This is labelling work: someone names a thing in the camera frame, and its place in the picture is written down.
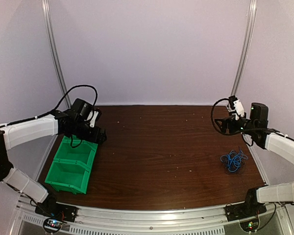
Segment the green bin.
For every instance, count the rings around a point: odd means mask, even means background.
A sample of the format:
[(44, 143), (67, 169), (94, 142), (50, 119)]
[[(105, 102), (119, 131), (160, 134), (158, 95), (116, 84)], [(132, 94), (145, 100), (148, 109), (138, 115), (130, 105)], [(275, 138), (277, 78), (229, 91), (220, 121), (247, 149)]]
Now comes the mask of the green bin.
[(63, 137), (54, 160), (80, 163), (84, 167), (92, 169), (97, 149), (98, 144), (96, 143), (81, 141), (75, 136), (73, 136), (71, 143), (71, 138)]
[(72, 194), (86, 194), (91, 171), (77, 161), (53, 160), (45, 183), (57, 192), (67, 191)]

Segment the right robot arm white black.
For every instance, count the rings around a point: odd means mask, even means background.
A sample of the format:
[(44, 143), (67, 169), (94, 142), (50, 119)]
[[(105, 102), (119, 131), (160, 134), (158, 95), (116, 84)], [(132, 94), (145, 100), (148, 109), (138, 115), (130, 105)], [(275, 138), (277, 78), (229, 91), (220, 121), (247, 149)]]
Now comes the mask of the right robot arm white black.
[[(214, 118), (214, 109), (210, 119), (213, 128), (224, 136), (244, 135), (251, 137), (252, 143), (261, 149), (274, 153), (294, 165), (294, 139), (272, 128), (268, 128), (269, 108), (265, 104), (253, 102), (249, 118), (239, 99), (229, 97), (228, 117)], [(251, 188), (248, 190), (241, 211), (252, 216), (264, 203), (294, 204), (294, 182), (281, 183), (273, 186)]]

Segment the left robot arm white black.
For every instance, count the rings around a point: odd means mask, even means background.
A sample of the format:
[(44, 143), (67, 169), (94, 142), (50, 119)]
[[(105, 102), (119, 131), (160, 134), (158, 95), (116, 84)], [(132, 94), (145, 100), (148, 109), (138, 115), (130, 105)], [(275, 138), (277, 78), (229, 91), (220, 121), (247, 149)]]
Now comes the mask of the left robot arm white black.
[(53, 109), (46, 115), (0, 125), (0, 182), (12, 186), (41, 204), (49, 217), (57, 217), (61, 208), (49, 198), (50, 193), (37, 181), (15, 168), (7, 151), (26, 142), (55, 135), (75, 136), (79, 140), (102, 144), (107, 140), (105, 129), (96, 125), (101, 111), (93, 104), (77, 98), (65, 111)]

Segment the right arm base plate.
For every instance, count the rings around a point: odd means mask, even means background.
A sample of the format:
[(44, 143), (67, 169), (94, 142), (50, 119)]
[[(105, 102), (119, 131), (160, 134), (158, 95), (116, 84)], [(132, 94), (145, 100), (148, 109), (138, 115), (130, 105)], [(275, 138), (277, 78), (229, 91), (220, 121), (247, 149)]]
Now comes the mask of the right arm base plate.
[(264, 204), (257, 204), (247, 206), (245, 203), (239, 203), (239, 204), (227, 204), (224, 207), (225, 215), (227, 218), (227, 221), (235, 221), (235, 220), (242, 220), (249, 217), (255, 217), (259, 214), (265, 213), (267, 211), (267, 208)]

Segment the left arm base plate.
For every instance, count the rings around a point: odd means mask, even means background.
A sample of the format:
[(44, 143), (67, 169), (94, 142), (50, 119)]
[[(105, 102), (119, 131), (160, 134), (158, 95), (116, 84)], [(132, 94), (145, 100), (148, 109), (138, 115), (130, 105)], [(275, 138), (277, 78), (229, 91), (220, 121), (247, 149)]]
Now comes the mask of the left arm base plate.
[(57, 203), (56, 199), (51, 197), (42, 203), (37, 203), (35, 213), (58, 221), (75, 222), (77, 207)]

